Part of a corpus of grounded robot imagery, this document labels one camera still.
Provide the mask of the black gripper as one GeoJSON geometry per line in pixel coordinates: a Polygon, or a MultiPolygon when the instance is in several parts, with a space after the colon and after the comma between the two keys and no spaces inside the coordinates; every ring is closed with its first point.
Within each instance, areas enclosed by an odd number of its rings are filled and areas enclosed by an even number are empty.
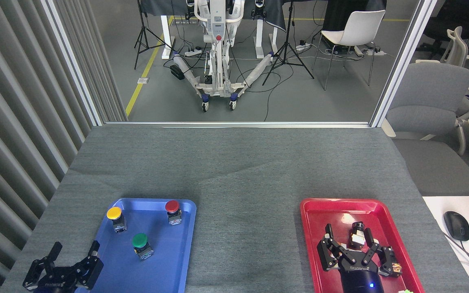
{"type": "Polygon", "coordinates": [[[54,243],[47,256],[32,262],[23,287],[34,293],[74,293],[78,287],[93,289],[103,268],[98,257],[99,247],[99,241],[93,241],[88,255],[75,265],[74,270],[55,269],[54,262],[63,246],[60,242],[54,243]]]}
{"type": "Polygon", "coordinates": [[[318,254],[324,271],[339,269],[344,293],[383,293],[384,288],[380,275],[393,276],[393,250],[382,246],[373,238],[370,228],[365,228],[364,237],[368,245],[362,262],[355,263],[348,249],[334,239],[331,224],[324,228],[324,238],[318,244],[318,254]],[[380,267],[372,262],[378,254],[380,267]]]}

